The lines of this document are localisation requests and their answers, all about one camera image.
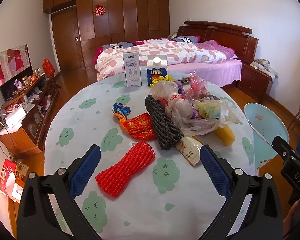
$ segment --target wooden headboard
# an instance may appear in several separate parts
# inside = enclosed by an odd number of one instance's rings
[[[254,60],[258,39],[244,34],[252,34],[252,29],[214,22],[186,21],[184,24],[187,26],[179,27],[178,36],[200,36],[199,42],[215,40],[234,49],[242,62],[250,64]]]

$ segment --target door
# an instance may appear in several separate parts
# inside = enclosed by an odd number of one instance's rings
[[[70,7],[51,15],[52,31],[61,70],[83,66],[78,31],[77,8]]]

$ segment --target wooden wardrobe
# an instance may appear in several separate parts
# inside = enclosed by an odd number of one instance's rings
[[[103,15],[94,14],[97,5],[105,7]],[[86,69],[94,69],[95,52],[101,45],[166,38],[170,34],[169,0],[43,0],[43,11],[47,14],[71,6],[76,6],[77,42]],[[67,36],[77,37],[76,33]]]

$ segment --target light blue round seat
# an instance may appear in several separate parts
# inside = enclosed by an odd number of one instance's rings
[[[274,137],[280,136],[289,143],[289,133],[281,119],[269,108],[248,103],[244,106],[244,114],[253,129],[255,166],[263,166],[277,155],[272,148]]]

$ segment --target silver bolt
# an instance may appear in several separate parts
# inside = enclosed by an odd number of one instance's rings
[[[58,170],[58,174],[59,175],[63,175],[65,173],[66,173],[66,169],[65,168],[61,168],[61,169]]]
[[[234,172],[238,175],[242,175],[243,174],[243,170],[241,169],[235,169]]]
[[[34,172],[31,172],[30,174],[29,174],[29,179],[33,179],[35,177],[35,173]]]
[[[266,173],[266,174],[265,174],[265,177],[266,177],[267,179],[272,179],[272,176],[271,176],[271,174],[269,174],[269,173]]]

